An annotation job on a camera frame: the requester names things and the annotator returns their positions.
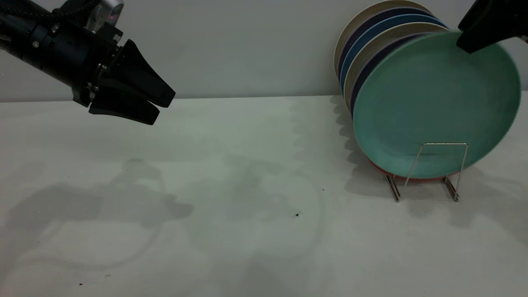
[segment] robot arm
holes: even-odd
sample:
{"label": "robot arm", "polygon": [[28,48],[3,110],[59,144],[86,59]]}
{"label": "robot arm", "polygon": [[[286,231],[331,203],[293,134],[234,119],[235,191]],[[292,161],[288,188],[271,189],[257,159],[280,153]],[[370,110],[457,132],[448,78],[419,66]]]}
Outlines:
{"label": "robot arm", "polygon": [[70,86],[92,114],[152,125],[175,92],[135,43],[117,46],[121,0],[68,0],[49,13],[26,0],[0,0],[0,48]]}
{"label": "robot arm", "polygon": [[511,37],[528,40],[527,0],[477,0],[458,28],[457,46],[468,53]]}

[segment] screw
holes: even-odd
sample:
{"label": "screw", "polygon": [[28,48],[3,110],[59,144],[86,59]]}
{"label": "screw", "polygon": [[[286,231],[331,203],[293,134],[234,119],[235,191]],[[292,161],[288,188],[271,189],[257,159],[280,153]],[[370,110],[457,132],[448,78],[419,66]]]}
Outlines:
{"label": "screw", "polygon": [[53,27],[51,28],[51,32],[53,32],[53,34],[57,33],[57,31],[59,30],[60,27],[61,27],[61,24],[59,24],[59,23],[53,25]]}

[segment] blue plate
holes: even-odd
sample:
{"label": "blue plate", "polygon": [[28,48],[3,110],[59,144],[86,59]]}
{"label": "blue plate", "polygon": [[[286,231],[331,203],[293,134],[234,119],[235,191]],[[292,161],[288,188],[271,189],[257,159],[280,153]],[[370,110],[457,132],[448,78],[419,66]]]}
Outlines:
{"label": "blue plate", "polygon": [[386,11],[382,11],[380,13],[377,13],[373,15],[371,18],[366,20],[363,24],[361,24],[357,29],[350,35],[347,42],[345,43],[343,50],[341,51],[341,55],[339,57],[339,67],[338,67],[338,73],[341,73],[341,68],[343,66],[343,62],[345,61],[346,54],[354,45],[354,42],[357,41],[357,39],[365,33],[368,29],[370,29],[372,26],[378,24],[381,21],[384,21],[390,17],[397,16],[397,15],[404,15],[404,14],[421,14],[426,16],[434,17],[434,15],[430,14],[429,12],[426,12],[424,10],[413,8],[413,7],[398,7],[398,8],[392,8]]}
{"label": "blue plate", "polygon": [[401,24],[406,23],[412,23],[412,22],[427,22],[432,24],[437,24],[443,27],[446,27],[441,21],[439,21],[437,18],[426,16],[426,15],[420,15],[420,14],[404,14],[404,15],[398,15],[390,17],[384,21],[379,22],[378,24],[374,25],[372,28],[368,29],[365,33],[363,33],[356,42],[352,45],[350,50],[348,51],[345,61],[343,62],[343,66],[341,68],[341,75],[340,75],[340,88],[341,93],[344,91],[344,85],[345,85],[345,78],[346,73],[348,72],[348,68],[352,61],[354,60],[355,56],[359,51],[374,37],[376,37],[378,34],[382,33],[383,31],[390,29],[394,26],[398,26]]}

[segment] beige plate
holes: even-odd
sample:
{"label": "beige plate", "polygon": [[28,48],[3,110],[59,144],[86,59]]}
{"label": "beige plate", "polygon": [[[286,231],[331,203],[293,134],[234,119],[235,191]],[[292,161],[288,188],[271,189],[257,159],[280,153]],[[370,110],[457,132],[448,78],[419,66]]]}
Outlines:
{"label": "beige plate", "polygon": [[346,73],[343,97],[345,98],[348,111],[350,112],[352,89],[357,77],[361,73],[361,69],[363,69],[368,61],[370,61],[370,59],[372,59],[379,51],[392,42],[409,35],[444,31],[448,31],[448,29],[437,24],[422,22],[407,23],[385,30],[369,41],[356,55]]}
{"label": "beige plate", "polygon": [[339,74],[337,73],[337,71],[339,69],[339,57],[341,56],[341,52],[343,51],[343,48],[345,47],[345,43],[348,41],[352,33],[354,33],[354,31],[356,31],[356,29],[361,24],[363,24],[363,22],[370,19],[371,16],[377,13],[380,13],[382,11],[389,10],[391,8],[397,8],[397,7],[414,7],[414,8],[419,8],[419,9],[422,9],[422,10],[425,10],[431,13],[427,8],[421,6],[420,4],[412,2],[412,1],[406,1],[406,0],[389,0],[389,1],[379,2],[379,3],[376,3],[364,9],[362,12],[358,13],[345,27],[345,29],[341,33],[341,36],[339,37],[339,40],[337,41],[337,45],[335,46],[334,69],[335,69],[335,75],[338,78],[338,80],[339,80]]}

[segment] metal bracket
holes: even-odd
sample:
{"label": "metal bracket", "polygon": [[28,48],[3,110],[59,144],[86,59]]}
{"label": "metal bracket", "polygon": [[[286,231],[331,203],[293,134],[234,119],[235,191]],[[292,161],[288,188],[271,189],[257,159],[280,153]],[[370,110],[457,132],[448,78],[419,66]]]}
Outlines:
{"label": "metal bracket", "polygon": [[400,198],[402,196],[402,193],[403,191],[405,190],[405,188],[407,187],[407,183],[409,183],[409,180],[411,178],[411,175],[412,175],[412,172],[414,171],[414,167],[416,166],[416,163],[418,162],[418,158],[420,157],[420,154],[422,153],[422,149],[424,146],[426,145],[463,145],[465,146],[465,150],[464,150],[464,158],[462,159],[462,165],[460,166],[460,172],[458,173],[458,180],[457,180],[457,185],[456,187],[453,186],[453,183],[451,183],[451,180],[449,179],[449,176],[445,176],[443,179],[442,179],[442,182],[446,185],[447,189],[449,190],[449,194],[451,195],[452,199],[454,202],[458,202],[458,198],[460,198],[460,196],[458,195],[458,187],[460,186],[460,178],[462,176],[462,170],[464,170],[464,163],[466,162],[466,156],[467,156],[467,149],[468,149],[468,144],[467,143],[440,143],[440,142],[426,142],[426,143],[423,143],[422,146],[420,147],[420,150],[418,150],[418,154],[416,154],[416,157],[414,158],[414,162],[411,166],[411,170],[409,171],[409,175],[407,175],[407,179],[405,180],[405,184],[403,185],[403,188],[400,190],[398,190],[398,187],[396,186],[396,183],[395,183],[395,177],[396,175],[393,175],[393,176],[390,176],[388,174],[385,174],[385,179],[387,180],[387,183],[389,184],[389,188],[391,189],[391,192],[392,192],[392,195],[394,197],[394,200],[396,202],[400,202]]}

